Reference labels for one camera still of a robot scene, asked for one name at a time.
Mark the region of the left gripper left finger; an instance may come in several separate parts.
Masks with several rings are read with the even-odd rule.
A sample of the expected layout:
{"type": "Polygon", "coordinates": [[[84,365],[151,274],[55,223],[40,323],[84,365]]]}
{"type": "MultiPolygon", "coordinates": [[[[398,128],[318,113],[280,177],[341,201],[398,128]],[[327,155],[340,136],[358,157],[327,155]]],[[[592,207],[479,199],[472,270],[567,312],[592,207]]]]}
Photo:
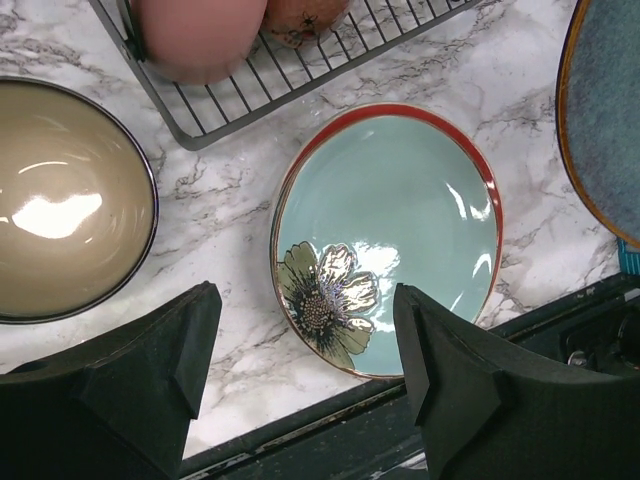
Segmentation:
{"type": "Polygon", "coordinates": [[[1,377],[4,479],[176,479],[221,314],[203,282],[1,377]]]}

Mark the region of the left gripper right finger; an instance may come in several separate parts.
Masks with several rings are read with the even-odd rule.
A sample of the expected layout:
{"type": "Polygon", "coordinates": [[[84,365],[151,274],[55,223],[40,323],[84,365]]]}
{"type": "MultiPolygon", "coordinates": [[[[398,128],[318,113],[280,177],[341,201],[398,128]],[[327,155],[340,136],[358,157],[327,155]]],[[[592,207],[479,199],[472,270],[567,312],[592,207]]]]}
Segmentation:
{"type": "Polygon", "coordinates": [[[400,284],[393,315],[433,479],[635,479],[639,296],[547,326],[538,353],[400,284]]]}

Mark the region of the black wire dish rack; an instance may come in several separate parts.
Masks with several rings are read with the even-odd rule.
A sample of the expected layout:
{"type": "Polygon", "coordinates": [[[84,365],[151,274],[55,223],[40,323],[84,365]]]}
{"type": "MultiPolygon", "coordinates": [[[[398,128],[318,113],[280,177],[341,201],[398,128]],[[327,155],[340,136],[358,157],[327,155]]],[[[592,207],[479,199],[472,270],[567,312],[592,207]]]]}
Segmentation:
{"type": "Polygon", "coordinates": [[[294,50],[267,33],[230,77],[204,86],[160,77],[139,52],[117,1],[92,9],[174,139],[201,150],[328,81],[376,58],[472,7],[472,1],[358,1],[330,36],[294,50]]]}

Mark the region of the blue ceramic plate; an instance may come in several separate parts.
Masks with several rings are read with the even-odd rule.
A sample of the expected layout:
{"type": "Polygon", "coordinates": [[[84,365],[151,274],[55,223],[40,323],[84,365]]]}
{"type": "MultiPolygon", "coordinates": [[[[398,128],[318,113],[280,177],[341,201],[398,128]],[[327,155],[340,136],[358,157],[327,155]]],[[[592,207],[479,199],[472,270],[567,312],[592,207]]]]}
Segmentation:
{"type": "Polygon", "coordinates": [[[577,2],[557,74],[556,132],[583,204],[638,246],[638,2],[577,2]]]}

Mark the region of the plain pink mug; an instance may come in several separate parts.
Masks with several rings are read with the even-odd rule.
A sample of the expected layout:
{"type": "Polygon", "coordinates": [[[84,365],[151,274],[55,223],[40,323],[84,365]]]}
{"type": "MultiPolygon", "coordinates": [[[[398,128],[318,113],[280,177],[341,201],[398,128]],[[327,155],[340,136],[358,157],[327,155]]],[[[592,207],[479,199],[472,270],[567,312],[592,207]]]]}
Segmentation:
{"type": "Polygon", "coordinates": [[[223,80],[248,56],[267,3],[262,0],[131,1],[134,35],[146,62],[182,84],[223,80]]]}

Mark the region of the pink printed coffee mug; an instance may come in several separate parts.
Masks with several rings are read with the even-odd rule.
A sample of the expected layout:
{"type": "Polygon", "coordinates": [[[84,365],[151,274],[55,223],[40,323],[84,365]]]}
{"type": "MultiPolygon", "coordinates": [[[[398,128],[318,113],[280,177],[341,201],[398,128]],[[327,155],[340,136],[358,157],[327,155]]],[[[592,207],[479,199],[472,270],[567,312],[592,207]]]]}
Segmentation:
{"type": "Polygon", "coordinates": [[[353,4],[350,0],[270,0],[262,29],[289,48],[317,45],[341,24],[353,4]]]}

